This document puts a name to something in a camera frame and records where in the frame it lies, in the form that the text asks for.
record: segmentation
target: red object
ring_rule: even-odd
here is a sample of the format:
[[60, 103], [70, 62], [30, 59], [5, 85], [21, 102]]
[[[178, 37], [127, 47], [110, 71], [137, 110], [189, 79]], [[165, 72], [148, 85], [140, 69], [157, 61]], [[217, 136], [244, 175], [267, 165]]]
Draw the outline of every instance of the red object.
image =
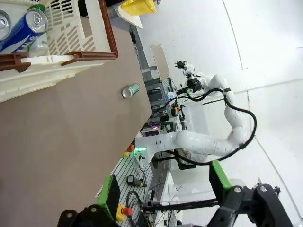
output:
[[126, 151], [127, 152], [133, 152], [134, 151], [134, 145], [133, 144], [129, 145], [129, 147]]
[[121, 213], [127, 216], [131, 216], [133, 214], [133, 210], [131, 207], [125, 207], [121, 209]]

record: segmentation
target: white plastic crate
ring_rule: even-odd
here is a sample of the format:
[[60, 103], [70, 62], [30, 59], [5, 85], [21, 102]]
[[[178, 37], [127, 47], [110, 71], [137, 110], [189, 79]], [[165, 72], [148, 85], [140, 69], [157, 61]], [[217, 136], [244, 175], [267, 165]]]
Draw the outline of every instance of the white plastic crate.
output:
[[[12, 26], [34, 4], [46, 6], [49, 23], [48, 56], [17, 59], [16, 62], [19, 61], [26, 69], [19, 68], [17, 71], [15, 68], [1, 70], [6, 62], [13, 60], [6, 60], [0, 55], [0, 102], [55, 85], [77, 72], [117, 58], [109, 20], [105, 22], [104, 19], [108, 19], [104, 0], [85, 2], [89, 19], [80, 17], [78, 0], [0, 0], [0, 9], [10, 16]], [[105, 11], [101, 11], [99, 2]], [[65, 55], [70, 52], [84, 52], [84, 56], [81, 53]]]

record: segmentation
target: yellow box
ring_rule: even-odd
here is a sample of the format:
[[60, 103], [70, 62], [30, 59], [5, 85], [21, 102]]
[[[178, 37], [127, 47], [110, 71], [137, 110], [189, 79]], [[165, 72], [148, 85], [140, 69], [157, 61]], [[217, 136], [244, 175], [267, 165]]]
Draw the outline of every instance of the yellow box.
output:
[[121, 7], [133, 16], [157, 12], [153, 0], [128, 0]]

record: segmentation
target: robotic arm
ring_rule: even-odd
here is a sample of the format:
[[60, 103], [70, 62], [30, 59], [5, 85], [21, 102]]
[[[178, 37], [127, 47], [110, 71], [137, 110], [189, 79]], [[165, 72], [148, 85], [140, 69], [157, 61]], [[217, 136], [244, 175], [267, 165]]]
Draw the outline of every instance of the robotic arm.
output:
[[[205, 93], [213, 88], [219, 88], [224, 91], [228, 101], [236, 106], [235, 96], [228, 87], [225, 78], [222, 78], [220, 75], [215, 75], [212, 78], [203, 77], [200, 80], [197, 80], [194, 77], [195, 68], [192, 65], [187, 62], [177, 62], [177, 66], [178, 68], [183, 67], [184, 75], [187, 77], [187, 85], [195, 84], [196, 86], [194, 87], [198, 87], [200, 84], [201, 89], [204, 90]], [[246, 122], [242, 112], [231, 109], [229, 106], [226, 106], [224, 115], [232, 127], [231, 133], [225, 139], [188, 130], [136, 138], [136, 147], [144, 148], [144, 150], [146, 150], [138, 154], [144, 157], [144, 159], [141, 160], [142, 164], [150, 163], [154, 154], [157, 152], [175, 148], [184, 148], [188, 150], [186, 158], [197, 162], [204, 162], [207, 154], [222, 157], [231, 153], [250, 137], [249, 124]]]

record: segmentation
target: green soda can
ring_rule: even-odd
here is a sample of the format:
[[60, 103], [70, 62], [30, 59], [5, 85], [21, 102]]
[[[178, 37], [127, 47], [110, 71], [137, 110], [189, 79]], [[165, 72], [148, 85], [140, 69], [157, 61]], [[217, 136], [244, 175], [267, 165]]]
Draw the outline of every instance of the green soda can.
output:
[[41, 10], [45, 14], [46, 8], [44, 5], [41, 5], [41, 4], [33, 5], [33, 6], [29, 7], [27, 10], [29, 11], [30, 9], [33, 9], [33, 8]]
[[128, 86], [128, 87], [123, 89], [122, 96], [124, 98], [130, 98], [134, 94], [136, 94], [139, 90], [140, 90], [140, 87], [139, 87], [138, 84], [132, 84], [131, 86]]

